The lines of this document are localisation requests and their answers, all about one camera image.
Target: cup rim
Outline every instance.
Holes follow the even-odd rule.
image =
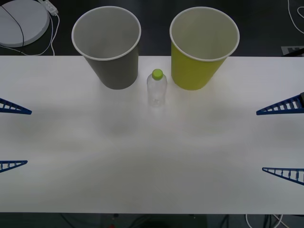
[[[138,28],[139,28],[139,33],[138,33],[138,38],[136,40],[136,42],[134,43],[134,45],[129,49],[127,50],[126,52],[122,53],[121,55],[118,55],[118,56],[115,56],[115,57],[111,57],[111,58],[95,58],[95,57],[91,57],[85,53],[83,53],[76,45],[75,41],[74,41],[74,31],[75,31],[75,28],[77,26],[77,24],[79,23],[79,21],[87,14],[95,11],[95,10],[99,10],[99,9],[105,9],[105,8],[114,8],[114,9],[120,9],[120,10],[123,10],[123,11],[126,11],[127,13],[129,13],[137,22],[137,25],[138,25]],[[124,8],[121,8],[121,7],[118,7],[118,6],[101,6],[101,7],[97,7],[97,8],[94,8],[94,9],[91,9],[90,11],[84,13],[83,15],[81,15],[80,18],[78,18],[78,20],[75,22],[74,26],[73,26],[73,29],[72,29],[72,43],[75,47],[75,49],[81,54],[83,55],[84,57],[86,58],[89,58],[89,59],[92,59],[92,60],[97,60],[97,61],[109,61],[109,60],[114,60],[114,59],[118,59],[118,58],[121,58],[125,55],[127,55],[128,53],[130,53],[138,44],[140,38],[141,38],[141,35],[142,35],[142,27],[141,27],[141,24],[138,20],[138,18],[133,14],[131,13],[130,11],[128,11],[127,9],[124,9]]]
[[[219,12],[220,14],[224,15],[225,17],[227,17],[231,22],[232,24],[234,25],[236,31],[237,31],[237,43],[235,45],[235,47],[225,56],[222,56],[220,58],[215,58],[215,59],[202,59],[202,58],[197,58],[197,57],[193,57],[189,54],[187,54],[186,52],[184,52],[183,50],[181,50],[177,44],[175,43],[174,39],[173,39],[173,36],[172,36],[172,27],[173,27],[173,24],[175,22],[175,20],[183,13],[187,12],[187,11],[190,11],[190,10],[193,10],[193,9],[209,9],[209,10],[213,10],[213,11],[216,11],[216,12]],[[173,19],[173,21],[171,22],[171,25],[170,25],[170,38],[171,38],[171,42],[173,43],[173,45],[182,53],[184,54],[185,56],[189,57],[189,58],[192,58],[194,60],[197,60],[197,61],[201,61],[201,62],[215,62],[215,61],[219,61],[219,60],[222,60],[222,59],[225,59],[227,58],[228,56],[230,56],[238,47],[238,44],[239,44],[239,30],[238,30],[238,27],[236,25],[236,23],[234,22],[234,20],[228,16],[226,13],[218,10],[218,9],[214,9],[214,8],[211,8],[211,7],[203,7],[203,6],[198,6],[198,7],[192,7],[192,8],[189,8],[189,9],[185,9],[183,10],[182,12],[180,12],[178,15],[175,16],[175,18]]]

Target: gray paper cup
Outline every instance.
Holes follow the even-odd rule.
[[[141,25],[131,12],[104,6],[76,21],[72,42],[105,86],[125,89],[137,78],[141,33]]]

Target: paper cup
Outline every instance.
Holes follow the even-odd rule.
[[[171,75],[181,88],[202,88],[238,47],[239,31],[225,13],[194,7],[179,13],[170,26]]]
[[[76,21],[72,42],[104,85],[124,89],[137,78],[141,32],[131,12],[105,6],[88,11]]]

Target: white cable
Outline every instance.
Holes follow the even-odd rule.
[[[273,228],[277,228],[280,225],[280,223],[282,222],[282,218],[283,218],[283,215],[281,215],[280,219],[277,218],[279,221]],[[248,222],[248,214],[245,215],[245,219],[246,219],[246,223],[249,226],[249,228],[252,228],[252,226]]]
[[[50,14],[48,14],[48,15],[49,15],[49,18],[51,19],[52,31],[51,31],[51,40],[49,41],[49,44],[48,44],[47,48],[43,52],[41,52],[40,54],[37,54],[37,55],[27,55],[27,54],[23,53],[25,56],[41,56],[43,53],[45,53],[48,50],[49,46],[51,45],[52,39],[53,39],[53,29],[54,29],[54,27],[53,27],[52,17],[51,17]]]
[[[282,223],[282,225],[283,226],[285,226],[286,228],[289,228],[283,221],[281,221],[281,223]]]
[[[52,42],[51,42],[51,48],[52,48],[52,51],[53,51],[53,55],[55,55],[55,51],[54,51],[54,48],[53,48],[53,41],[56,37],[56,34],[57,34],[57,31],[58,31],[58,28],[59,28],[59,24],[60,24],[60,18],[58,16],[58,14],[56,14],[56,17],[58,17],[58,24],[57,24],[57,28],[56,28],[56,31],[55,31],[55,34],[54,34],[54,37],[52,39]]]
[[[301,33],[304,34],[304,32],[301,31],[301,30],[295,25],[294,20],[293,20],[293,18],[291,17],[290,9],[289,9],[289,0],[287,0],[287,2],[288,2],[288,13],[289,13],[289,16],[290,16],[290,19],[291,19],[292,23],[294,24],[295,28],[296,28],[299,32],[301,32]],[[302,18],[304,18],[303,15],[299,12],[299,9],[300,9],[300,8],[304,8],[304,7],[301,6],[301,7],[299,7],[298,10],[297,10],[297,11],[298,11],[298,14],[299,14]]]
[[[298,14],[299,14],[302,18],[304,18],[304,16],[299,12],[299,9],[300,9],[300,8],[304,8],[304,6],[299,7],[296,11],[298,11]]]
[[[54,51],[54,49],[53,49],[52,43],[53,43],[53,40],[54,40],[55,35],[56,35],[56,33],[57,33],[57,30],[58,30],[58,27],[59,27],[59,23],[57,24],[56,32],[55,32],[55,35],[54,35],[54,37],[53,37],[53,31],[54,31],[53,20],[52,20],[51,15],[50,15],[50,14],[48,14],[48,15],[49,15],[49,18],[51,19],[51,25],[52,25],[51,39],[50,39],[50,41],[49,41],[48,47],[47,47],[43,52],[41,52],[40,54],[37,54],[37,55],[27,55],[27,54],[25,54],[24,52],[21,52],[21,53],[24,54],[25,56],[41,56],[43,53],[45,53],[45,52],[48,50],[49,46],[52,47],[53,55],[55,55],[55,51]],[[13,48],[10,48],[10,47],[5,47],[5,46],[2,46],[2,45],[0,45],[0,47],[6,48],[6,49],[10,49],[10,50],[13,50],[13,51],[20,52],[20,51],[18,51],[18,50],[16,50],[16,49],[13,49]]]

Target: yellow paper cup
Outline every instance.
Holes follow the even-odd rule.
[[[209,7],[179,13],[171,23],[170,37],[172,79],[187,90],[201,89],[239,43],[235,22]]]

